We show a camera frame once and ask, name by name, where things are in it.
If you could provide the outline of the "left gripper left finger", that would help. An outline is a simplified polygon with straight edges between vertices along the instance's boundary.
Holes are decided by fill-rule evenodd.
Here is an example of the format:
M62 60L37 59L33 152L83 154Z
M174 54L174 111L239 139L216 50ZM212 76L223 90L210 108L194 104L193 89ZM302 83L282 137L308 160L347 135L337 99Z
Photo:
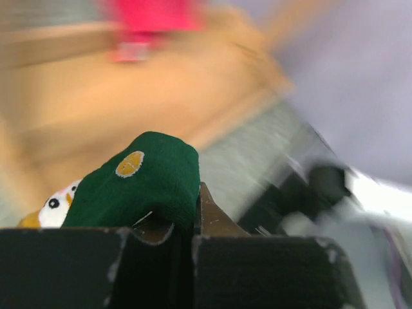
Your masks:
M2 308L192 308L191 237L130 228L1 231Z

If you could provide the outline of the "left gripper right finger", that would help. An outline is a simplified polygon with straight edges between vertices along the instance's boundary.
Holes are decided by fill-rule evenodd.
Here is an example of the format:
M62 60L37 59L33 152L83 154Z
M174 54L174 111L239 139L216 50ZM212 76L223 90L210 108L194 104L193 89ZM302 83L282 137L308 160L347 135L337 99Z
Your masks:
M252 236L205 184L192 239L195 308L364 308L343 249L328 238Z

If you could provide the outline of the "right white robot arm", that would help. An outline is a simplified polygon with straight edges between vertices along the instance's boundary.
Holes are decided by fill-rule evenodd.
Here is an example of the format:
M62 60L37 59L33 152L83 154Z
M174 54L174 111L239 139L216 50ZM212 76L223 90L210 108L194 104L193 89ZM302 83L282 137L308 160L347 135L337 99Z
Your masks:
M411 189L330 162L282 165L239 217L263 236L334 240L368 308L411 307Z

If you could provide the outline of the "pink sock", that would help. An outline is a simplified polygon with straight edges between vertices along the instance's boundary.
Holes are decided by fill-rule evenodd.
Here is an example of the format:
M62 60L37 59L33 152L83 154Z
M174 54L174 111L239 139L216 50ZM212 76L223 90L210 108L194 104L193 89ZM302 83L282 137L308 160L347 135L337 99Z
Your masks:
M170 33L198 30L205 1L118 0L103 1L115 24L114 58L139 62Z

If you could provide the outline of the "dark green sock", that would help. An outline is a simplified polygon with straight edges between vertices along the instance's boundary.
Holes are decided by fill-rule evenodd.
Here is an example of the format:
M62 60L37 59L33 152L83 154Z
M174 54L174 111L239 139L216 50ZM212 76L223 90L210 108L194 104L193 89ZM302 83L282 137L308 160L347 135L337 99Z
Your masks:
M148 131L95 171L52 194L17 225L132 227L153 215L187 230L200 193L199 154L179 138Z

